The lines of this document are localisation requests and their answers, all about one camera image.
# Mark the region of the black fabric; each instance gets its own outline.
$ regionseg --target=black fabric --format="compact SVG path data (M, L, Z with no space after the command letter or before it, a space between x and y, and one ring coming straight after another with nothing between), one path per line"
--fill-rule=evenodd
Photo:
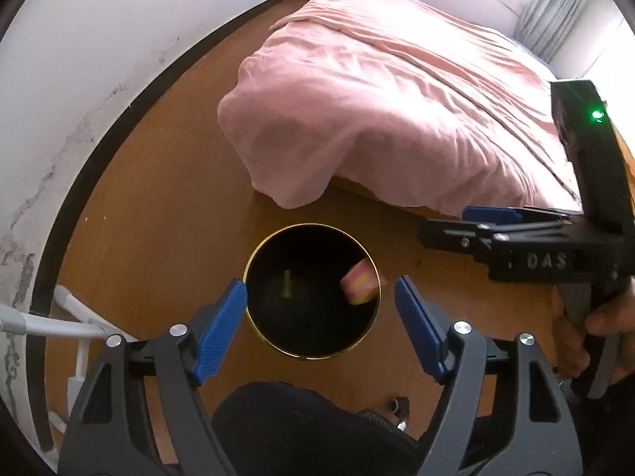
M409 443L413 447L413 449L417 449L417 447L419 446L419 443L417 440L413 439L409 434L401 431L386 417L384 417L380 413L377 413L374 410L362 410L361 412L357 412L355 415L357 415L358 417L363 417L367 421L371 421L372 423L376 424L380 428L383 428L384 430L389 431L393 435L401 437L407 443Z
M590 433L593 445L583 458L592 460L585 476L635 474L635 374L609 386L602 399L602 418Z
M249 383L212 426L238 476L412 476L411 442L311 390Z

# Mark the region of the black baseboard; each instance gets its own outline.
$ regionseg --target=black baseboard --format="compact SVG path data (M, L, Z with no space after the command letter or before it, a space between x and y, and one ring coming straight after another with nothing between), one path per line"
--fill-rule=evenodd
M73 182L48 236L33 287L31 313L48 316L51 311L53 290L62 266L66 248L71 241L77 221L93 193L97 181L109 165L123 142L141 121L155 102L174 84L196 61L204 56L223 39L230 36L242 25L270 9L283 0L267 0L253 9L243 12L208 36L201 39L176 61L169 65L156 79L136 97L129 107L115 121L97 144L79 175ZM46 340L35 336L27 337L26 372L29 402L33 412L37 438L44 451L53 447L48 415L46 413L46 393L44 387L44 349Z

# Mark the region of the gold rim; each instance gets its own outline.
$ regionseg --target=gold rim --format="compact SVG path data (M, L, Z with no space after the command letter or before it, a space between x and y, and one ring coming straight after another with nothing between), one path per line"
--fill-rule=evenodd
M342 353L348 352L351 349L357 347L360 342L362 340L364 340L364 338L366 338L366 335L370 332L371 328L373 327L373 325L375 325L375 321L377 319L377 313L379 313L379 306L382 302L382 283L381 283L381 278L379 277L379 270L377 270L377 266L375 265L375 262L373 260L372 257L370 257L370 254L368 254L368 251L364 248L364 246L358 242L353 236L351 236L350 234L348 234L346 231L342 231L341 229L338 229L337 227L332 227L330 225L325 225L323 223L297 223L294 225L288 225L287 227L283 227L282 229L278 229L276 232L271 233L269 236L267 236L264 240L262 240L259 244L258 247L256 247L256 249L252 252L252 255L250 255L249 260L247 261L247 266L244 269L244 273L242 275L242 280L245 281L245 283L247 283L247 273L249 272L249 267L252 265L252 261L253 258L256 257L256 254L258 254L258 251L262 248L262 246L267 243L271 238L273 238L275 235L280 234L283 231L286 231L287 229L295 229L296 227L304 227L307 225L316 225L318 227L326 227L327 229L332 229L334 231L340 232L345 236L348 236L348 238L352 239L355 243L357 243L358 246L360 246L360 249L362 249L362 251L364 252L364 254L366 254L366 257L368 259L370 259L370 263L373 265L373 269L375 270L375 275L377 276L377 282L379 283L379 293L377 294L377 306L375 306L375 314L373 315L372 320L370 321L370 324L368 325L368 327L366 327L366 330L364 331L364 334L362 334L362 336L360 336L357 340L355 340L354 343L352 343L351 345L349 345L347 348L342 349L341 351L338 351L334 354L329 354L328 356L299 356L297 354L293 354L291 352L285 351L284 349L278 347L276 344L272 343L268 338L266 338L258 329L258 326L256 326L255 322L252 319L252 316L249 312L249 302L247 303L247 307L245 309L245 313L247 314L247 318L249 319L250 323L252 324L253 329L256 331L256 334L260 337L261 340L263 340L264 342L268 343L269 345L271 345L275 350L282 352L283 354L286 354L287 356L290 356L292 358L298 358L298 359L303 359L303 360L328 360L329 358L334 358L335 356L339 356Z

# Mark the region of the white chair leg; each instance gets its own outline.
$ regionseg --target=white chair leg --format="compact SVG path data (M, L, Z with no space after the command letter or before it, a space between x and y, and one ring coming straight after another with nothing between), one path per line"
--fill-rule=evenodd
M105 326L110 327L110 329L113 329L114 332L118 332L120 335L122 335L126 339L126 342L135 342L137 340L134 336L121 330L114 324L111 324L101 315L98 315L93 310L91 310L82 301L77 299L77 297L75 297L75 295L73 295L68 288L58 284L58 286L55 287L53 296L55 297L55 302L57 302L60 308L68 311L80 322L83 322L85 324L104 324Z
M57 413L50 411L48 413L48 421L51 423L51 426L60 433L66 433L66 422L64 422Z
M73 410L73 405L86 379L88 371L88 352L90 351L90 340L82 338L77 345L77 359L75 360L75 375L70 377L66 383L66 406L69 417Z
M0 331L38 336L70 336L71 338L108 338L117 332L106 324L83 324L38 317L0 304Z

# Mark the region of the bed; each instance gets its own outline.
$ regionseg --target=bed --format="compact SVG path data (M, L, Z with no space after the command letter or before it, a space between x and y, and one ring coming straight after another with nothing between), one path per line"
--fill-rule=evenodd
M554 77L495 30L418 0L311 0L246 58L218 123L285 208L332 179L391 205L580 209Z

